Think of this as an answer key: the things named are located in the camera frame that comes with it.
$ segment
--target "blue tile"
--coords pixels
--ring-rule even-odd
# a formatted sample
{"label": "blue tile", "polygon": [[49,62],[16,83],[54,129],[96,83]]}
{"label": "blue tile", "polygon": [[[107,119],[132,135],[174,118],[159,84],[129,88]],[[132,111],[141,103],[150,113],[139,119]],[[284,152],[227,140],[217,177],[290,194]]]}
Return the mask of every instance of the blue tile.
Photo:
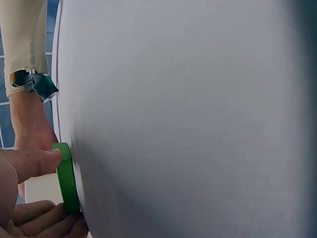
{"label": "blue tile", "polygon": [[0,58],[0,103],[8,101],[8,97],[5,94],[3,68],[4,68],[4,59]]}
{"label": "blue tile", "polygon": [[46,33],[45,51],[52,52],[54,33]]}
{"label": "blue tile", "polygon": [[24,199],[22,197],[20,197],[20,195],[18,195],[18,198],[16,200],[16,204],[23,204],[25,203]]}
{"label": "blue tile", "polygon": [[53,128],[53,114],[52,114],[51,101],[44,103],[44,112],[45,112],[46,119],[48,120],[48,122],[51,124],[51,127]]}
{"label": "blue tile", "polygon": [[14,131],[11,124],[9,105],[0,106],[0,126],[4,147],[14,146]]}
{"label": "blue tile", "polygon": [[48,17],[56,17],[59,0],[48,1]]}
{"label": "blue tile", "polygon": [[51,55],[47,55],[46,59],[48,60],[49,75],[52,75],[52,56]]}
{"label": "blue tile", "polygon": [[2,37],[1,37],[1,31],[0,31],[0,56],[3,56],[3,47],[2,47]]}

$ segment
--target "finger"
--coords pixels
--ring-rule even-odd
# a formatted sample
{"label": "finger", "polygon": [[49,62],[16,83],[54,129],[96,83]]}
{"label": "finger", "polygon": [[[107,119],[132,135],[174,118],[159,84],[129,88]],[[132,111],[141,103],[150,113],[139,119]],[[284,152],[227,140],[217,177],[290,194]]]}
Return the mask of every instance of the finger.
{"label": "finger", "polygon": [[55,207],[52,201],[39,201],[16,205],[12,213],[12,221],[16,226],[25,224]]}
{"label": "finger", "polygon": [[55,206],[52,210],[48,211],[47,213],[23,224],[19,228],[27,236],[37,236],[45,229],[62,221],[66,216],[67,213],[65,212],[64,204],[61,203]]}
{"label": "finger", "polygon": [[38,177],[52,173],[61,162],[61,152],[58,149],[43,151],[29,150],[1,150],[3,158],[7,159],[15,168],[18,183],[31,177]]}
{"label": "finger", "polygon": [[75,223],[70,233],[63,238],[86,238],[88,235],[88,226],[84,220]]}
{"label": "finger", "polygon": [[41,232],[38,237],[46,238],[46,237],[63,237],[72,230],[76,221],[82,220],[82,217],[78,217],[75,215],[68,215],[64,220],[56,223],[55,225],[47,228],[45,231]]}

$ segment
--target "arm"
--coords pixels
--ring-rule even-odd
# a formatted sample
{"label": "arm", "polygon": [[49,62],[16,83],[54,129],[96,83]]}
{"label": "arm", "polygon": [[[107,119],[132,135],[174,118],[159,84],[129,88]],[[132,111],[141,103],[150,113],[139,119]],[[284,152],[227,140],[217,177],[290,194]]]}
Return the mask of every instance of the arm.
{"label": "arm", "polygon": [[[15,72],[34,68],[47,73],[45,55],[47,0],[0,0],[4,76],[16,149],[49,150],[56,137],[36,93],[14,87]],[[24,184],[19,186],[24,196]]]}

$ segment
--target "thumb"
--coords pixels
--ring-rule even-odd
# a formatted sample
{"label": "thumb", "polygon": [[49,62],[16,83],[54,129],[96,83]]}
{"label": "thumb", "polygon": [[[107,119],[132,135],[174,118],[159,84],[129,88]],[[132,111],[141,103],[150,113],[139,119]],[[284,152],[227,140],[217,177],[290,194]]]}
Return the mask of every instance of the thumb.
{"label": "thumb", "polygon": [[53,173],[60,164],[62,155],[60,150],[50,151],[29,149],[6,151],[5,159],[13,165],[18,175],[18,183],[31,177],[38,177]]}

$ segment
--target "hand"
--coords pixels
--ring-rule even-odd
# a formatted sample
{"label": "hand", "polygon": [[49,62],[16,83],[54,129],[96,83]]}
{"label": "hand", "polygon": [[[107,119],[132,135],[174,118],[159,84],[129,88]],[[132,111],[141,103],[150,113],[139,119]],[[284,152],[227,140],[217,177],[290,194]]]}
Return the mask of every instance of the hand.
{"label": "hand", "polygon": [[56,169],[58,150],[0,150],[0,237],[85,238],[82,215],[67,215],[63,204],[50,201],[15,205],[19,183]]}
{"label": "hand", "polygon": [[[50,150],[57,138],[44,113],[44,106],[38,95],[18,92],[9,97],[11,121],[15,133],[14,148]],[[24,183],[18,186],[19,194],[25,197]]]}

